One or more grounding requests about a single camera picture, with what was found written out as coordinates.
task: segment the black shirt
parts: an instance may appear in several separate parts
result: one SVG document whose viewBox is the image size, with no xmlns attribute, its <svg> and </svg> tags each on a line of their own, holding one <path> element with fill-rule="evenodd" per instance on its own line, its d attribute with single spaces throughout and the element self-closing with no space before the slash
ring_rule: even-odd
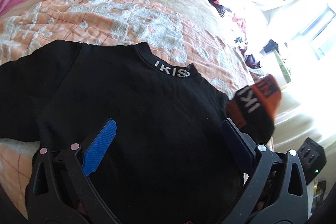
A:
<svg viewBox="0 0 336 224">
<path fill-rule="evenodd" d="M 212 223 L 242 187 L 221 137 L 226 94 L 147 43 L 55 41 L 0 67 L 0 137 L 68 148 L 108 119 L 117 134 L 89 178 L 124 224 Z"/>
</svg>

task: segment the ribbed blue pad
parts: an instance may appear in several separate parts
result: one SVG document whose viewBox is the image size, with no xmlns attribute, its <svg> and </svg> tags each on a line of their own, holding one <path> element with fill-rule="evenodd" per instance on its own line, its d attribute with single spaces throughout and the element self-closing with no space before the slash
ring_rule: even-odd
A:
<svg viewBox="0 0 336 224">
<path fill-rule="evenodd" d="M 97 170 L 101 160 L 116 135 L 116 131 L 117 125 L 115 121 L 112 119 L 109 120 L 89 148 L 85 151 L 82 168 L 86 176 Z"/>
</svg>

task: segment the bed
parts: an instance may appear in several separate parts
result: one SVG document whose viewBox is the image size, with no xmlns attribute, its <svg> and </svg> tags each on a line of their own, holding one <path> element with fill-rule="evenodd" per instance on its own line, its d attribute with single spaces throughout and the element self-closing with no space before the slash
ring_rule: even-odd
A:
<svg viewBox="0 0 336 224">
<path fill-rule="evenodd" d="M 172 65 L 194 63 L 232 98 L 254 82 L 234 48 L 231 24 L 207 0 L 28 0 L 0 17 L 0 65 L 56 39 L 96 45 L 145 40 Z M 0 139 L 0 183 L 25 217 L 25 187 L 38 148 L 38 142 Z"/>
</svg>

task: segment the silver screw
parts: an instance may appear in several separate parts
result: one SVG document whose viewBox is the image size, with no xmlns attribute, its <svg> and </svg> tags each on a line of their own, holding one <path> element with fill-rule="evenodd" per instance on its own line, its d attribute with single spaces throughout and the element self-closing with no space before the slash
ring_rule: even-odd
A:
<svg viewBox="0 0 336 224">
<path fill-rule="evenodd" d="M 71 150 L 77 150 L 79 148 L 79 144 L 78 143 L 73 143 L 71 146 L 70 146 Z"/>
<path fill-rule="evenodd" d="M 41 150 L 40 150 L 40 154 L 45 154 L 45 153 L 47 153 L 47 149 L 45 148 L 45 147 L 43 147 L 43 148 L 41 148 Z"/>
<path fill-rule="evenodd" d="M 267 150 L 266 146 L 264 146 L 263 144 L 258 145 L 258 149 L 260 151 L 266 151 Z"/>
<path fill-rule="evenodd" d="M 292 155 L 292 156 L 296 156 L 296 151 L 294 149 L 290 149 L 289 150 L 289 153 Z"/>
</svg>

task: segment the orange blanket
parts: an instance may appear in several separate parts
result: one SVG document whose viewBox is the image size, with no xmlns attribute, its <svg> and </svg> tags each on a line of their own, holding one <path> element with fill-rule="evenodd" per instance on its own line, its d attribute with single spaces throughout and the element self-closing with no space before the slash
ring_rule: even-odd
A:
<svg viewBox="0 0 336 224">
<path fill-rule="evenodd" d="M 149 0 L 45 0 L 0 22 L 0 65 L 56 39 L 96 45 L 146 41 L 169 64 L 197 70 L 229 98 L 253 84 L 233 47 L 178 13 Z M 29 146 L 28 152 L 22 147 Z M 38 143 L 0 139 L 0 183 L 26 216 L 24 190 Z"/>
</svg>

